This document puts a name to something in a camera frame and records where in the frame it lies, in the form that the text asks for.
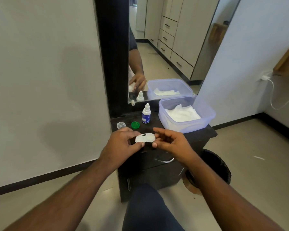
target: small white bottle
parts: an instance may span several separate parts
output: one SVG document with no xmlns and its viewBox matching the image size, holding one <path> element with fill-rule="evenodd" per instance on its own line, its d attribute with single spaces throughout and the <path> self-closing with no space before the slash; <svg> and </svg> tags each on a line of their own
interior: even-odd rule
<svg viewBox="0 0 289 231">
<path fill-rule="evenodd" d="M 149 123 L 149 121 L 150 121 L 150 116 L 151 116 L 150 105 L 149 105 L 149 103 L 147 103 L 147 104 L 145 105 L 145 108 L 144 108 L 143 111 L 142 111 L 142 122 L 143 122 L 144 124 Z"/>
<path fill-rule="evenodd" d="M 137 101 L 144 101 L 144 95 L 143 95 L 143 92 L 140 91 L 138 93 L 138 97 L 136 98 Z"/>
</svg>

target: black baseboard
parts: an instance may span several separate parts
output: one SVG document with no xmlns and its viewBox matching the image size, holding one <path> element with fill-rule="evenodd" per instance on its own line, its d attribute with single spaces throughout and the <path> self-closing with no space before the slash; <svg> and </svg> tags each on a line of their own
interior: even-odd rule
<svg viewBox="0 0 289 231">
<path fill-rule="evenodd" d="M 9 193 L 9 192 L 12 192 L 15 190 L 23 189 L 23 188 L 26 188 L 29 186 L 33 186 L 33 185 L 36 185 L 36 184 L 39 184 L 42 182 L 46 182 L 49 180 L 53 180 L 53 179 L 56 179 L 58 177 L 63 177 L 63 176 L 66 176 L 66 175 L 69 175 L 69 174 L 72 174 L 72 173 L 75 173 L 78 171 L 82 171 L 82 170 L 88 168 L 94 161 L 96 161 L 96 160 L 92 160 L 92 161 L 85 162 L 82 164 L 74 165 L 74 166 L 71 166 L 68 168 L 64 168 L 61 170 L 57 170 L 54 172 L 43 174 L 43 175 L 40 175 L 37 177 L 29 178 L 29 179 L 26 179 L 23 181 L 15 182 L 15 183 L 12 183 L 9 185 L 1 186 L 0 187 L 0 195 Z"/>
<path fill-rule="evenodd" d="M 258 116 L 260 116 L 260 113 L 252 115 L 252 116 L 240 118 L 240 119 L 237 119 L 237 120 L 233 120 L 231 122 L 226 122 L 226 123 L 223 123 L 223 124 L 220 124 L 220 125 L 212 126 L 212 128 L 214 130 L 218 130 L 218 129 L 221 129 L 221 128 L 225 128 L 225 127 L 228 127 L 228 126 L 239 124 L 241 122 L 246 122 L 248 120 L 252 120 L 252 119 L 258 118 Z"/>
<path fill-rule="evenodd" d="M 137 43 L 149 43 L 148 39 L 135 39 Z"/>
<path fill-rule="evenodd" d="M 188 85 L 200 85 L 202 80 L 192 80 L 190 81 L 168 58 L 162 54 L 157 47 L 155 47 L 149 40 L 147 42 L 154 48 L 154 50 L 168 63 L 168 65 L 188 84 Z"/>
<path fill-rule="evenodd" d="M 273 129 L 275 129 L 277 132 L 281 133 L 287 139 L 289 139 L 289 128 L 286 127 L 284 124 L 281 124 L 279 121 L 275 120 L 274 118 L 272 118 L 270 115 L 266 113 L 260 113 L 258 116 L 258 119 L 266 123 Z"/>
</svg>

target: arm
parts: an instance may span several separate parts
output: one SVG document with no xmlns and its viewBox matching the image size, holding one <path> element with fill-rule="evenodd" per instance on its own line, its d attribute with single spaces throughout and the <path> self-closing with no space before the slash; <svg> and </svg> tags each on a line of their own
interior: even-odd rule
<svg viewBox="0 0 289 231">
<path fill-rule="evenodd" d="M 140 52 L 137 48 L 137 43 L 136 43 L 134 34 L 131 30 L 131 26 L 129 27 L 128 62 L 129 62 L 129 66 L 131 67 L 131 70 L 135 74 L 131 78 L 128 84 L 131 85 L 132 83 L 135 83 L 133 90 L 143 91 L 147 80 L 145 79 Z"/>
<path fill-rule="evenodd" d="M 104 180 L 144 146 L 129 145 L 128 140 L 138 135 L 127 127 L 112 133 L 96 162 L 5 231 L 75 230 Z"/>
<path fill-rule="evenodd" d="M 179 132 L 153 128 L 153 147 L 164 149 L 193 173 L 212 214 L 222 230 L 282 230 L 224 182 L 191 148 Z"/>
</svg>

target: mirror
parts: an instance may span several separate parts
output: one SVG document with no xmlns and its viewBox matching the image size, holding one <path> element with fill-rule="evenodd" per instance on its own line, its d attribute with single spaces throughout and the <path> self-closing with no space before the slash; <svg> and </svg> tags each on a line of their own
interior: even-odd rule
<svg viewBox="0 0 289 231">
<path fill-rule="evenodd" d="M 198 94 L 239 1 L 130 0 L 128 102 Z"/>
</svg>

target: dark shirt sleeve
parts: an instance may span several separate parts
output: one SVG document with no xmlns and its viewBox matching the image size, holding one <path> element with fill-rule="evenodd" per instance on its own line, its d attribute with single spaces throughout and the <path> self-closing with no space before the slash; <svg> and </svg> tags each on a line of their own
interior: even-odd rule
<svg viewBox="0 0 289 231">
<path fill-rule="evenodd" d="M 138 49 L 137 48 L 137 43 L 134 37 L 134 34 L 131 30 L 131 25 L 129 26 L 129 50 L 133 50 L 133 49 Z"/>
</svg>

